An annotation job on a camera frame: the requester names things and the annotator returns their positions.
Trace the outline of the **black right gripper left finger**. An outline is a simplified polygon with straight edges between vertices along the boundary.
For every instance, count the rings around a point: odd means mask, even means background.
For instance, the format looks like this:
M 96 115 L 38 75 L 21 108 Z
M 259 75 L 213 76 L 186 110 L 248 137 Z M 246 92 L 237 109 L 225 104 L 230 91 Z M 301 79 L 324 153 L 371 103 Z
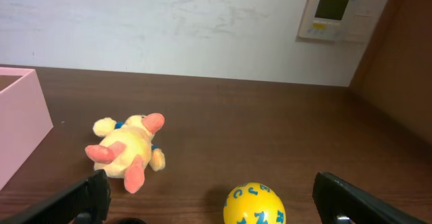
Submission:
M 107 175 L 97 170 L 54 196 L 1 220 L 1 224 L 102 223 L 107 219 L 110 202 Z

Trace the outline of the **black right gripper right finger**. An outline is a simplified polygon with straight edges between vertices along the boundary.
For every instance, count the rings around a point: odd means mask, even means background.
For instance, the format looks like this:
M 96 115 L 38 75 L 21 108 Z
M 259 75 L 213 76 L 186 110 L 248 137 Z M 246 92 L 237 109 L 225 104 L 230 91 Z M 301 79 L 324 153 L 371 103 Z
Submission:
M 322 224 L 425 224 L 329 172 L 318 172 L 313 200 Z

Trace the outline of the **yellow plush duck toy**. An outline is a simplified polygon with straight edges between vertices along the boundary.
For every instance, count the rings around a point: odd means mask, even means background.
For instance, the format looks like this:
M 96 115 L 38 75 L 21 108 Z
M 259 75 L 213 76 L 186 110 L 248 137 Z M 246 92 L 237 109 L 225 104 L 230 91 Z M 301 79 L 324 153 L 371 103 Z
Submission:
M 104 170 L 107 177 L 123 179 L 125 189 L 134 194 L 144 184 L 144 170 L 165 168 L 163 151 L 152 143 L 155 134 L 164 126 L 160 113 L 132 115 L 125 122 L 110 117 L 96 121 L 94 134 L 102 140 L 85 148 L 95 170 Z

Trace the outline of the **pink cardboard box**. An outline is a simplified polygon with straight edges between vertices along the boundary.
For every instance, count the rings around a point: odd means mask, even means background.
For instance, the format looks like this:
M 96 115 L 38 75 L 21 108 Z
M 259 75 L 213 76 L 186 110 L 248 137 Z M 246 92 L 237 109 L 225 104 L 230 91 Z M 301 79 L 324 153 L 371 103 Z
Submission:
M 1 187 L 53 128 L 35 69 L 1 68 Z

